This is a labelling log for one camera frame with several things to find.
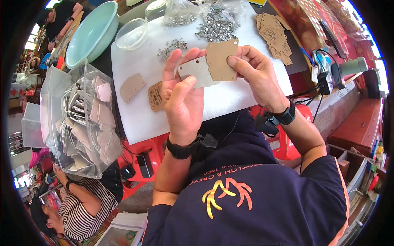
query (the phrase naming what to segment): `black watch strap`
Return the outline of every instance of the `black watch strap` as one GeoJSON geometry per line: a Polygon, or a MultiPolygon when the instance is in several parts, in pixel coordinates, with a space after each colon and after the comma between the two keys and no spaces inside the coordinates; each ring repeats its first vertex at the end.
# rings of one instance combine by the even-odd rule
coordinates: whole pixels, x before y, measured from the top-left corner
{"type": "Polygon", "coordinates": [[[287,107],[285,112],[282,114],[272,114],[281,124],[283,125],[288,125],[293,122],[293,120],[296,118],[296,106],[294,103],[289,99],[290,102],[290,107],[287,107]]]}
{"type": "Polygon", "coordinates": [[[78,181],[69,179],[69,180],[67,181],[67,184],[66,184],[66,189],[67,189],[68,191],[70,191],[70,190],[69,190],[69,186],[70,186],[71,183],[74,183],[74,184],[76,184],[76,185],[79,185],[79,182],[78,182],[78,181]]]}
{"type": "Polygon", "coordinates": [[[189,146],[182,147],[177,144],[173,144],[167,139],[167,149],[171,152],[174,158],[179,160],[187,159],[191,154],[193,154],[196,148],[196,141],[194,140],[189,146]]]}

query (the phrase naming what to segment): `white foam sheet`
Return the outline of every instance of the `white foam sheet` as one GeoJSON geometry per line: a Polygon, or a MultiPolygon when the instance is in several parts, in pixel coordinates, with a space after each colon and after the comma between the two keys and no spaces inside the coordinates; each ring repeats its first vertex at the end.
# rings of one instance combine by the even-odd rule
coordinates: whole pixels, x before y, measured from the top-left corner
{"type": "MultiPolygon", "coordinates": [[[[250,4],[245,4],[246,18],[235,35],[239,38],[239,45],[251,45],[269,57],[274,65],[279,85],[285,95],[293,94],[289,76],[280,59],[274,59],[268,49],[267,43],[256,31],[255,11],[250,4]]],[[[205,40],[195,36],[197,27],[203,22],[197,19],[190,25],[163,29],[162,18],[149,22],[148,37],[136,50],[124,50],[111,46],[112,70],[119,112],[123,128],[130,144],[141,142],[169,132],[167,117],[163,110],[153,112],[148,100],[148,88],[162,80],[164,61],[157,56],[159,49],[164,49],[167,42],[182,38],[187,42],[189,49],[207,46],[205,40]],[[147,85],[144,86],[134,99],[125,103],[120,96],[120,87],[123,82],[136,73],[141,73],[147,85]]],[[[253,98],[249,84],[244,79],[234,82],[221,82],[204,88],[203,121],[244,109],[257,102],[253,98]]]]}

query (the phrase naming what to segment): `person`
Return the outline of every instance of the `person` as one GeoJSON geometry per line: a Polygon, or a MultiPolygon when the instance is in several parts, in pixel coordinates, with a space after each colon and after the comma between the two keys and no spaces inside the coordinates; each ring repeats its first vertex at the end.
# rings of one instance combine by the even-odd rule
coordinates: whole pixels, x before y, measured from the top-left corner
{"type": "Polygon", "coordinates": [[[33,57],[30,62],[29,62],[29,68],[30,69],[39,69],[40,68],[40,63],[41,63],[41,58],[35,56],[33,57]]]}
{"type": "Polygon", "coordinates": [[[54,172],[69,192],[59,211],[34,197],[30,205],[34,223],[48,237],[66,234],[74,240],[85,240],[93,236],[123,197],[117,163],[112,163],[100,180],[73,181],[59,166],[54,167],[54,172]]]}
{"type": "Polygon", "coordinates": [[[91,9],[83,7],[73,0],[63,0],[56,6],[56,9],[47,8],[40,12],[36,23],[39,26],[45,25],[46,36],[49,40],[49,51],[55,47],[55,39],[59,41],[67,33],[81,11],[84,12],[81,18],[82,22],[91,12],[91,9]]]}
{"type": "MultiPolygon", "coordinates": [[[[292,121],[281,126],[302,156],[301,174],[277,165],[246,109],[202,123],[204,88],[192,89],[194,76],[181,81],[174,74],[181,54],[175,50],[163,69],[170,134],[142,246],[335,245],[347,227],[349,197],[316,127],[295,109],[292,121]],[[218,145],[191,165],[189,147],[206,133],[218,145]]],[[[204,55],[193,48],[180,64],[204,55]]],[[[266,56],[239,46],[227,62],[268,112],[291,112],[266,56]]]]}

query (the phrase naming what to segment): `fingernail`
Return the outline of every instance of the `fingernail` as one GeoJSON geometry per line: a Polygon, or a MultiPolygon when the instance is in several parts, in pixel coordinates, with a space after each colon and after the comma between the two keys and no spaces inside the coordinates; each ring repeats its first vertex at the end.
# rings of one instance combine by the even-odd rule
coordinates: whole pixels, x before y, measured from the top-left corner
{"type": "Polygon", "coordinates": [[[227,63],[228,63],[230,66],[234,67],[235,64],[237,64],[237,59],[235,59],[234,56],[229,56],[229,57],[227,57],[227,63]]]}
{"type": "Polygon", "coordinates": [[[189,76],[185,79],[186,82],[188,82],[189,84],[193,83],[196,80],[196,77],[194,76],[189,76]]]}

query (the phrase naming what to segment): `hand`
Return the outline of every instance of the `hand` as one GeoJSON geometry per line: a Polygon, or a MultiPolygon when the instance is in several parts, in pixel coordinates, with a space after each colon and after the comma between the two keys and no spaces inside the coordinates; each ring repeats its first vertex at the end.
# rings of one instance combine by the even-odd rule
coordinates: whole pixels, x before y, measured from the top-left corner
{"type": "Polygon", "coordinates": [[[61,184],[65,186],[69,179],[67,178],[66,174],[61,170],[60,166],[53,166],[53,172],[56,174],[61,184]]]}
{"type": "MultiPolygon", "coordinates": [[[[195,77],[190,76],[181,81],[174,71],[182,55],[177,49],[172,52],[163,69],[162,97],[166,102],[165,113],[170,126],[169,140],[179,146],[191,144],[197,137],[201,127],[204,108],[204,88],[195,88],[195,77]]],[[[205,50],[191,49],[179,64],[206,55],[205,50]]]]}
{"type": "Polygon", "coordinates": [[[63,28],[62,30],[60,30],[59,34],[56,36],[57,40],[60,41],[61,38],[62,38],[64,35],[66,35],[66,31],[67,31],[67,30],[64,30],[64,28],[63,28]]]}
{"type": "Polygon", "coordinates": [[[55,42],[48,44],[48,50],[51,51],[55,47],[55,42]]]}
{"type": "Polygon", "coordinates": [[[237,56],[229,56],[227,63],[245,78],[258,104],[271,113],[281,114],[290,106],[278,84],[271,60],[252,46],[239,46],[237,56]]]}

